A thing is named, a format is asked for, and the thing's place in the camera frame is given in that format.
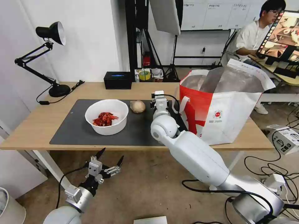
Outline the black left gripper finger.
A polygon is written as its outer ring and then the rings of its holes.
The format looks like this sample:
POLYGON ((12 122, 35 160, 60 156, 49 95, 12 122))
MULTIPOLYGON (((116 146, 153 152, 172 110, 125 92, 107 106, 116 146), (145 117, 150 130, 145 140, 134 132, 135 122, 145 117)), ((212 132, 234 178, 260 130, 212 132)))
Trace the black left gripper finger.
POLYGON ((89 169, 101 169, 102 163, 99 161, 99 158, 102 156, 106 148, 104 147, 100 151, 98 151, 94 156, 90 157, 90 161, 86 162, 84 167, 89 169))
POLYGON ((121 156, 121 158, 119 159, 119 161, 117 162, 117 164, 115 166, 105 169, 104 170, 105 174, 115 175, 115 174, 120 173, 123 159, 124 159, 124 156, 121 156))

